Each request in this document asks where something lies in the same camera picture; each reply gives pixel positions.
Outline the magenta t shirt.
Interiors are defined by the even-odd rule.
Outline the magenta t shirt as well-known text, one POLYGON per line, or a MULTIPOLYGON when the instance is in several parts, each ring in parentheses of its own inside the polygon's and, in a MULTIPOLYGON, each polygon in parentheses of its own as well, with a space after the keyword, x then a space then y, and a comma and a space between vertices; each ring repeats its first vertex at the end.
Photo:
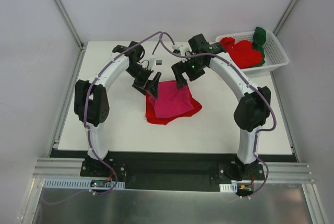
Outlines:
POLYGON ((191 111, 188 86, 177 88, 176 81, 163 81, 158 85, 158 98, 153 103, 154 112, 159 119, 168 119, 191 111))

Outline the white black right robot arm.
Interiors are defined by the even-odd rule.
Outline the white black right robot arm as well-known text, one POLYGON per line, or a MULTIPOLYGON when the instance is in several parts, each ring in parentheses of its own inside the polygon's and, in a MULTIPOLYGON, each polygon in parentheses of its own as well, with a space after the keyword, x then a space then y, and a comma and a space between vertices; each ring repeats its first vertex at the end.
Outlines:
POLYGON ((224 175, 236 181, 247 179, 259 163, 257 159, 258 134, 269 117, 271 91, 268 87, 258 87, 232 60, 227 50, 216 42, 210 44, 203 34, 188 41, 189 46, 172 45, 173 55, 181 61, 172 65, 177 88, 187 85, 184 74, 190 81, 205 74, 209 68, 218 74, 237 98, 238 104, 233 113, 240 129, 240 143, 235 161, 224 168, 224 175))

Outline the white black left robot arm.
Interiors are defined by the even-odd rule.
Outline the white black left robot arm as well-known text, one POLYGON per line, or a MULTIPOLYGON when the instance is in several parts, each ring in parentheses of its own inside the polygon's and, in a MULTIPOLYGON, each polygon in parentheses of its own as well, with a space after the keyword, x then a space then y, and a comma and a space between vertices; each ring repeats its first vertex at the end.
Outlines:
POLYGON ((142 94, 158 97, 161 73, 149 79, 153 68, 161 65, 156 58, 147 60, 146 67, 140 62, 145 55, 144 47, 132 41, 129 46, 117 45, 106 65, 91 79, 78 80, 75 84, 74 113, 83 123, 88 139, 88 157, 94 161, 92 170, 98 176, 110 172, 110 163, 104 160, 109 152, 106 144, 104 122, 108 118, 110 106, 108 90, 123 72, 133 77, 132 87, 142 94))

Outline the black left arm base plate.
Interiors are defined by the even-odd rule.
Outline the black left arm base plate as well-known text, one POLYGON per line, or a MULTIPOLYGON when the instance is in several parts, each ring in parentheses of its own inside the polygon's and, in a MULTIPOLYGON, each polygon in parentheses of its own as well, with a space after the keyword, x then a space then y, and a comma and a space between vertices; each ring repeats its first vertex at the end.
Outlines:
MULTIPOLYGON (((126 164, 119 161, 113 161, 110 158, 104 160, 111 168, 114 169, 117 176, 120 176, 121 179, 125 176, 126 173, 126 164)), ((89 156, 85 157, 82 162, 80 169, 80 176, 83 177, 99 177, 107 178, 111 174, 111 170, 104 165, 101 161, 93 159, 89 156)))

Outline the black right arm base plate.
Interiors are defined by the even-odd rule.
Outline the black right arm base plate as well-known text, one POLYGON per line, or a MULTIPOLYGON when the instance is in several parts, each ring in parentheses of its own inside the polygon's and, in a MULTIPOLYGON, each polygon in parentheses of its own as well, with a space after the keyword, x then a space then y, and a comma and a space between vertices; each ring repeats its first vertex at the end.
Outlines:
POLYGON ((218 165, 219 178, 221 180, 264 180, 263 166, 254 161, 250 164, 243 164, 241 161, 225 162, 218 165))

